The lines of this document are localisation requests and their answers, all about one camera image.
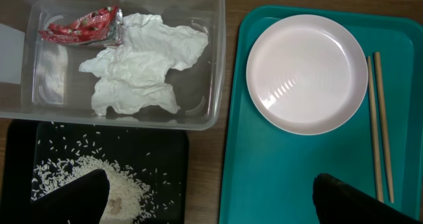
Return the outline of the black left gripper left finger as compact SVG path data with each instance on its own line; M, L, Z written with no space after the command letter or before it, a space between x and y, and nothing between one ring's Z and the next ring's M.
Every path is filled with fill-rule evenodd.
M35 201L30 200L31 174L14 175L3 185L2 223L99 223L110 183L96 169Z

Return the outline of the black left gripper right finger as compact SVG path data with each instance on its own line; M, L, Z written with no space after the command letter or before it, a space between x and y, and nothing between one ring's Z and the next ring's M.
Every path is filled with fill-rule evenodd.
M420 224L327 173L314 179L312 199L320 224Z

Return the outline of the rice pile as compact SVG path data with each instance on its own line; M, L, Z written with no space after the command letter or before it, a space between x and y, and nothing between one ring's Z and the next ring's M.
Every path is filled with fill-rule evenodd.
M101 223L184 223L188 148L178 130L42 122L30 200L102 169L110 189Z

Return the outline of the white napkin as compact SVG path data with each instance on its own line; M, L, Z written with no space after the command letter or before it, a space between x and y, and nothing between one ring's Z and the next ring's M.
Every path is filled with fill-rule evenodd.
M119 114L135 114L159 106L179 110L173 86L165 82L171 69L190 69L209 43L205 32L189 26L171 27L159 15L135 13L123 18L122 44L100 51L80 64L79 71L98 77L91 108L98 116L109 107Z

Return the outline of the red snack wrapper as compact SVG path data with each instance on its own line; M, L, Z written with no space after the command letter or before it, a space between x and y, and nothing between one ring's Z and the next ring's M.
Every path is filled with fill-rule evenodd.
M118 6L104 7L65 26L50 23L38 33L44 40L66 46L119 46L123 36L122 10Z

